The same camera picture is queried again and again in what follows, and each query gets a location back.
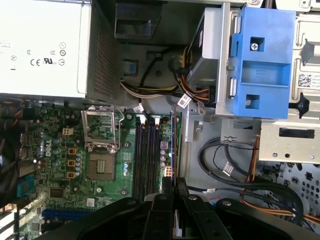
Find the gray metal panel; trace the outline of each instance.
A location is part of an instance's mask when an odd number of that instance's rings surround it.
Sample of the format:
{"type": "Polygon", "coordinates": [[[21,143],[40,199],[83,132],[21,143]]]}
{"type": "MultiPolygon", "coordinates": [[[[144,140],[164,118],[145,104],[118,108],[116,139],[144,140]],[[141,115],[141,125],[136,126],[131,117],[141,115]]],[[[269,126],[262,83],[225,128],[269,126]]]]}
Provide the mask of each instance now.
{"type": "Polygon", "coordinates": [[[120,93],[122,49],[100,6],[92,4],[87,97],[122,105],[120,93]]]}

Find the ventilation grille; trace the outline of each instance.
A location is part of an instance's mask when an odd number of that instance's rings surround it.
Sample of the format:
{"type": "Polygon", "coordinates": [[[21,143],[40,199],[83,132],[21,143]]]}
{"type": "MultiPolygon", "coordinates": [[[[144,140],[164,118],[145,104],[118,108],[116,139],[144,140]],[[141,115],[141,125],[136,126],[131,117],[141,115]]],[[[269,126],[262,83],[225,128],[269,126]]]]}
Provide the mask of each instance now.
{"type": "Polygon", "coordinates": [[[94,92],[109,99],[117,99],[119,80],[119,53],[117,42],[111,34],[111,31],[109,31],[106,22],[99,15],[94,92]]]}

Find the green circuit board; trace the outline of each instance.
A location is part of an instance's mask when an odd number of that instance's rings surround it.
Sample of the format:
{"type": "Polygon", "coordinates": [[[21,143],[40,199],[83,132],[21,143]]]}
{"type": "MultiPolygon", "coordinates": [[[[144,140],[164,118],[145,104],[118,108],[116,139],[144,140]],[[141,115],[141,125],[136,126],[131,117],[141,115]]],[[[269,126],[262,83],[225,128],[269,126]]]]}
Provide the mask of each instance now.
{"type": "MultiPolygon", "coordinates": [[[[122,115],[115,114],[115,135],[120,131],[121,136],[116,153],[101,148],[92,152],[85,149],[80,110],[36,108],[35,115],[37,124],[21,136],[20,154],[22,161],[37,160],[35,189],[30,198],[44,197],[27,212],[29,221],[20,228],[20,234],[28,240],[41,234],[44,209],[91,212],[132,196],[137,114],[126,113],[120,124],[122,115]]],[[[159,137],[168,143],[165,166],[170,167],[171,119],[169,115],[160,117],[159,137]]],[[[90,115],[87,121],[90,138],[114,138],[110,116],[90,115]]],[[[158,190],[166,167],[159,167],[156,173],[158,190]]]]}

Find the blue plastic bracket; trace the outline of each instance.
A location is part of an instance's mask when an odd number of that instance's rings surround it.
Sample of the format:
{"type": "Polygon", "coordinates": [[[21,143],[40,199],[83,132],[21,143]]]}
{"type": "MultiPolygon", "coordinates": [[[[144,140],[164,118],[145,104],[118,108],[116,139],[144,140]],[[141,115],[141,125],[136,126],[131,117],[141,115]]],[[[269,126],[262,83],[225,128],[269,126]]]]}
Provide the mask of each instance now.
{"type": "Polygon", "coordinates": [[[233,114],[288,117],[296,12],[245,7],[241,30],[233,34],[230,56],[237,79],[233,114]]]}

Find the power supply unit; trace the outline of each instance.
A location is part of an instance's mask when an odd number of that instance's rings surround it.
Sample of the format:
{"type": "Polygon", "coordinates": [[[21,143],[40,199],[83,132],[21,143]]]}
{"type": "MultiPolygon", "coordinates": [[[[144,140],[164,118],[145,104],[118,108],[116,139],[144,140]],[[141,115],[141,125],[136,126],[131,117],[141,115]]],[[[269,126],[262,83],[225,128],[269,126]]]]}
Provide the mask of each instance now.
{"type": "Polygon", "coordinates": [[[121,48],[97,2],[0,0],[0,94],[121,105],[121,48]]]}

